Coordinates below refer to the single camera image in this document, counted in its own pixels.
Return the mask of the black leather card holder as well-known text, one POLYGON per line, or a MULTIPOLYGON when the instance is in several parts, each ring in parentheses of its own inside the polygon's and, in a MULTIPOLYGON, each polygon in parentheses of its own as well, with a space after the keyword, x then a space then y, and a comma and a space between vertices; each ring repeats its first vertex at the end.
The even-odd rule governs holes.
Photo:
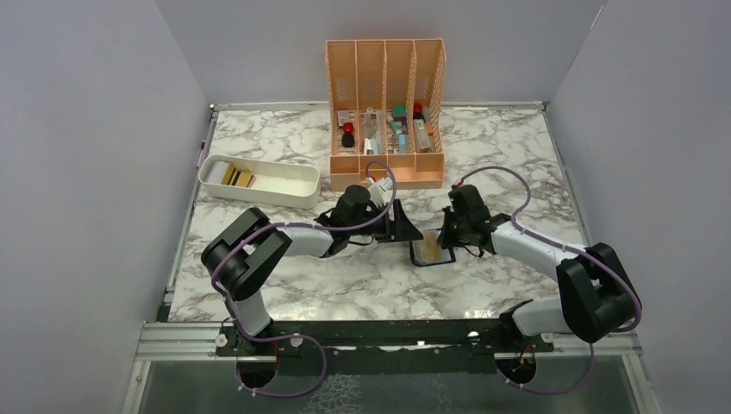
POLYGON ((454 263, 456 257, 452 248, 439 243, 439 229, 422 231, 422 239, 409 243, 409 257, 415 267, 433 267, 454 263))

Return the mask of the white plastic tray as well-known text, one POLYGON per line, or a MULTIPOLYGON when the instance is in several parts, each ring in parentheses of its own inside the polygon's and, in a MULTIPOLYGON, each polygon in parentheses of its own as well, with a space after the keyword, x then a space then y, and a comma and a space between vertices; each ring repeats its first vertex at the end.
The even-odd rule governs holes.
POLYGON ((215 198, 298 209, 314 208, 321 194, 321 174, 313 166, 226 155, 206 158, 198 169, 198 181, 215 198), (204 176, 217 160, 229 161, 239 169, 251 171, 255 181, 249 188, 206 184, 204 176))

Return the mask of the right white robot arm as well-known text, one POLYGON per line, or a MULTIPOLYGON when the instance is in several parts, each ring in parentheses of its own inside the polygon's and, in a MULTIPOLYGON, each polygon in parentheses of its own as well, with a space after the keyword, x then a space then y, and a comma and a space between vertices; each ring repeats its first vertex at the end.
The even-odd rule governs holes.
POLYGON ((509 257, 558 285, 558 297, 522 302, 500 314, 497 339, 504 348, 517 351, 539 334, 573 334, 594 343, 636 321, 641 303, 611 246, 565 245, 530 235, 511 216, 492 215, 473 185, 455 185, 448 197, 442 247, 509 257))

